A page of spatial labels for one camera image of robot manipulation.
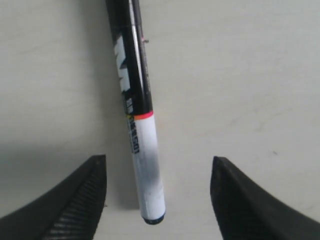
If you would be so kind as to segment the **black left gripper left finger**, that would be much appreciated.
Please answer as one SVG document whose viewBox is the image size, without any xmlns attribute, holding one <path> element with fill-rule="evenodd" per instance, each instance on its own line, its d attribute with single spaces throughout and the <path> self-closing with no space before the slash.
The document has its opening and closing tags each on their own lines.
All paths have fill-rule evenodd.
<svg viewBox="0 0 320 240">
<path fill-rule="evenodd" d="M 106 155 L 93 155 L 48 192 L 1 217 L 0 238 L 92 240 L 106 195 Z"/>
</svg>

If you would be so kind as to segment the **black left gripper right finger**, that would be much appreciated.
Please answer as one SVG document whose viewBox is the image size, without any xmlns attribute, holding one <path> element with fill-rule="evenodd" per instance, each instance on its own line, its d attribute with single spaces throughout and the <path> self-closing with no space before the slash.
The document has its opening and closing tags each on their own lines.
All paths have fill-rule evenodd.
<svg viewBox="0 0 320 240">
<path fill-rule="evenodd" d="M 224 240 L 318 240 L 320 223 L 283 203 L 228 158 L 215 156 L 210 199 Z"/>
</svg>

